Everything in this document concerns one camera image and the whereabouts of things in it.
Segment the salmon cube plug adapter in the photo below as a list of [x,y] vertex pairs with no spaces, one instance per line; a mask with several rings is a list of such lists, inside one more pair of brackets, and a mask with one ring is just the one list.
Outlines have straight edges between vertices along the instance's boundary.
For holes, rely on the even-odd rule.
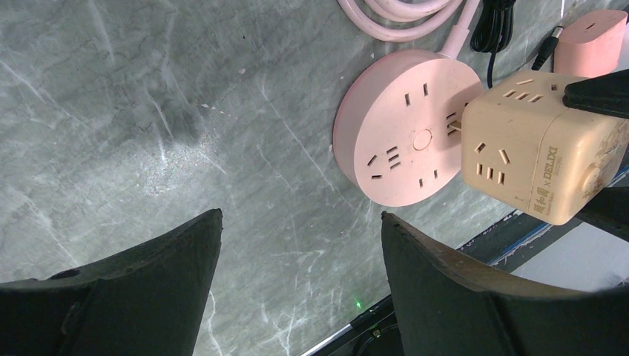
[[619,63],[628,13],[594,10],[566,27],[559,35],[553,72],[593,78],[611,73]]

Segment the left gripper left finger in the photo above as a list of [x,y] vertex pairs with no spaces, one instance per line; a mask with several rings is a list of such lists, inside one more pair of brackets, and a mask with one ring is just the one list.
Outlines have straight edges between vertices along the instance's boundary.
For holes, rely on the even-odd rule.
[[212,209],[105,259],[1,285],[3,355],[191,355],[220,255]]

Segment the round pink power socket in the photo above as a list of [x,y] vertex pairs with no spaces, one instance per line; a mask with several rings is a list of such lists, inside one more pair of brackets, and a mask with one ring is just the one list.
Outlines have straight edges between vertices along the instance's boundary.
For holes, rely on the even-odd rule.
[[428,50],[399,50],[353,82],[338,108],[332,147],[344,175],[371,201],[412,205],[461,169],[461,121],[483,93],[468,65]]

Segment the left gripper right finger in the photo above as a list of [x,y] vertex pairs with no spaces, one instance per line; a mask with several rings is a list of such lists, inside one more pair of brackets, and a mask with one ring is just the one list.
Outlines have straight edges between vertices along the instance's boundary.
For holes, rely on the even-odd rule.
[[388,212],[381,242],[406,355],[626,355],[628,287],[577,291],[500,271]]

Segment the tan cube socket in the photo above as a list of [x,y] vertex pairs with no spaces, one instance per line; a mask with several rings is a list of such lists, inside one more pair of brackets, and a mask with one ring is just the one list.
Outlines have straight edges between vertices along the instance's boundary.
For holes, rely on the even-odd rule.
[[619,170],[628,121],[566,107],[575,76],[520,71],[462,116],[462,180],[553,225],[572,219]]

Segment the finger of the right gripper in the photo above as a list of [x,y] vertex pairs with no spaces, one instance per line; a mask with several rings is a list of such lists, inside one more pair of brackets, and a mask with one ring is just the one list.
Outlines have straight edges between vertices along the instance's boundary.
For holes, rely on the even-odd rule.
[[568,108],[628,119],[628,69],[567,85],[563,104]]
[[628,187],[602,189],[576,218],[628,241]]

